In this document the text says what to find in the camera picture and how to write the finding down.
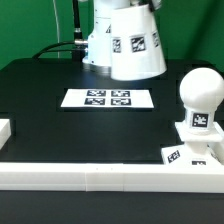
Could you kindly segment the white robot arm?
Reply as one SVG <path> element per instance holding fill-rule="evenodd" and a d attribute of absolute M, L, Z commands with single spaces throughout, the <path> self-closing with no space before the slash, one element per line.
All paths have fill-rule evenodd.
<path fill-rule="evenodd" d="M 166 71 L 154 12 L 162 0 L 93 0 L 94 28 L 83 63 L 114 79 L 144 79 Z"/>

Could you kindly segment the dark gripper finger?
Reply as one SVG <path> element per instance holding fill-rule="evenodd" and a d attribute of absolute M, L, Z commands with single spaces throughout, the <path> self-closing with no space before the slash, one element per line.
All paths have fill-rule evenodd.
<path fill-rule="evenodd" d="M 151 12 L 160 9 L 161 6 L 162 6 L 162 0 L 149 0 L 149 9 Z"/>

